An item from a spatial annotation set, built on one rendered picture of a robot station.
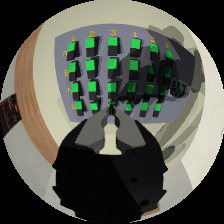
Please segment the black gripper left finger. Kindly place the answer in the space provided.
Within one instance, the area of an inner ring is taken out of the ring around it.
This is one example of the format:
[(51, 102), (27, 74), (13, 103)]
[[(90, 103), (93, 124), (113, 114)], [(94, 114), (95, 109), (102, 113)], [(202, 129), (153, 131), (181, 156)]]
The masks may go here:
[(55, 170), (63, 159), (72, 154), (86, 153), (87, 148), (93, 148), (96, 154), (102, 151), (105, 146), (104, 127), (107, 125), (107, 117), (111, 115), (111, 109), (112, 106), (109, 105), (88, 119), (84, 119), (66, 135), (52, 165)]

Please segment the grey switch panel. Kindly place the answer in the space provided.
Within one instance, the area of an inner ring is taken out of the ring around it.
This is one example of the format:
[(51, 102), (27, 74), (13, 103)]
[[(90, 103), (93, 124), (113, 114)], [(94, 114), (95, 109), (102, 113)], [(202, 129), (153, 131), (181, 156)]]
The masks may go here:
[(54, 60), (66, 113), (78, 123), (109, 105), (141, 124), (176, 122), (195, 69), (195, 57), (174, 40), (127, 24), (63, 33), (55, 37)]

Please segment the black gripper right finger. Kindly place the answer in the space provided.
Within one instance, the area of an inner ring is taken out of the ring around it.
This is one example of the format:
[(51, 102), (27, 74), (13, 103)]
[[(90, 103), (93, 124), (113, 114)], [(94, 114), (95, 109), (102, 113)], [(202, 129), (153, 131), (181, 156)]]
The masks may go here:
[(164, 163), (161, 147), (156, 138), (138, 121), (112, 106), (112, 115), (115, 117), (116, 148), (121, 154), (132, 149), (133, 154), (147, 156), (158, 163), (162, 172), (168, 171)]

